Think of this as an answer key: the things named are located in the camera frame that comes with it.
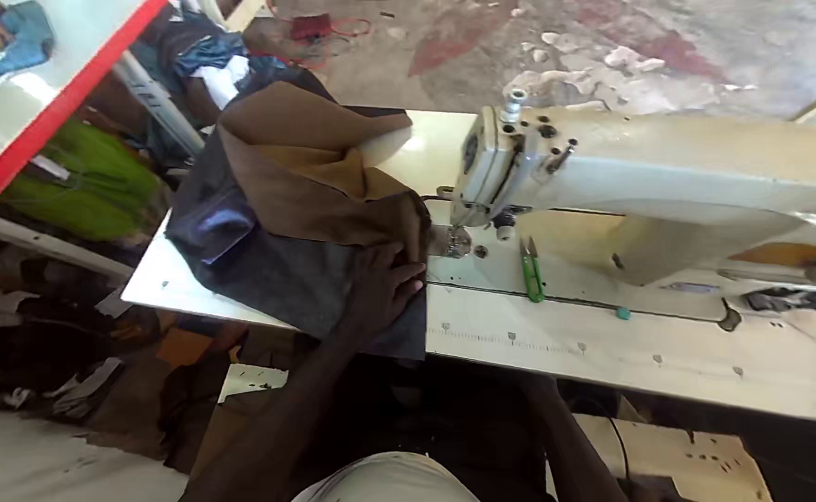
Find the person's arm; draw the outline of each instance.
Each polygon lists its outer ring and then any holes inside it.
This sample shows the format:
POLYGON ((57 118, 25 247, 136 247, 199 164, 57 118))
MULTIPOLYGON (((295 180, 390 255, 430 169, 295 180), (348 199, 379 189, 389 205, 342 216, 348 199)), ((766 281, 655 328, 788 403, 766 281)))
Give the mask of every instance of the person's arm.
POLYGON ((626 502, 616 479, 563 402, 556 380, 528 374, 522 386, 539 421, 559 501, 626 502))
POLYGON ((423 264, 392 268, 401 249, 400 244, 380 245, 362 253, 359 275, 332 336, 251 419, 243 438, 189 483, 181 502, 270 502, 287 495, 284 490, 290 472, 328 409, 334 385, 347 363, 402 314, 408 300, 423 286, 413 279, 424 270, 423 264))

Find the person's hand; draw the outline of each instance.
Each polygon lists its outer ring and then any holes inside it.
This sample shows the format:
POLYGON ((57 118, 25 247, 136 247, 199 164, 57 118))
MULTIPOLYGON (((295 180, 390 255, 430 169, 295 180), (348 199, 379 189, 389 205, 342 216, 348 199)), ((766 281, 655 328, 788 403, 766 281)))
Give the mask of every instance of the person's hand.
POLYGON ((425 264, 393 268, 400 251, 402 244, 394 243, 369 247, 359 255, 355 282, 337 326, 342 335, 369 341, 390 326, 423 288, 417 276, 426 269, 425 264))

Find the white shirt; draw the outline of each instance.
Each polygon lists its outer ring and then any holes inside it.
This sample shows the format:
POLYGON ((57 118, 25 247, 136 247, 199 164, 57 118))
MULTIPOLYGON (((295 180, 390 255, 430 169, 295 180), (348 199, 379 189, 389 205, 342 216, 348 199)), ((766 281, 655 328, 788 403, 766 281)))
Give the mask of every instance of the white shirt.
POLYGON ((352 462, 304 489, 293 502, 480 502, 439 462, 386 452, 352 462))

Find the red table edge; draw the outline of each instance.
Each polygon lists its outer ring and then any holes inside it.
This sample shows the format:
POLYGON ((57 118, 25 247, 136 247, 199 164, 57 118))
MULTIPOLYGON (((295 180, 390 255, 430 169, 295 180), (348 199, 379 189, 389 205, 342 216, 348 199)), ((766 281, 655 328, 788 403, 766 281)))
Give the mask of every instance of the red table edge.
POLYGON ((55 131, 82 104, 111 67, 120 59, 120 54, 141 34, 167 0, 146 0, 124 22, 111 38, 86 63, 79 73, 58 93, 35 119, 21 131, 16 139, 0 154, 0 193, 12 182, 14 176, 23 169, 40 149, 55 134, 55 131))

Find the machine knob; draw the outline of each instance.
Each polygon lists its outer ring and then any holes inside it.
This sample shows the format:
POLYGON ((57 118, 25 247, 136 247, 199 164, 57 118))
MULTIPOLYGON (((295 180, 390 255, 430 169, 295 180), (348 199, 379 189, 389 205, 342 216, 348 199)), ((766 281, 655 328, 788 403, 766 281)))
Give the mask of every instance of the machine knob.
POLYGON ((516 234, 516 227, 504 225, 495 229, 494 234, 498 236, 498 240, 510 240, 516 234))

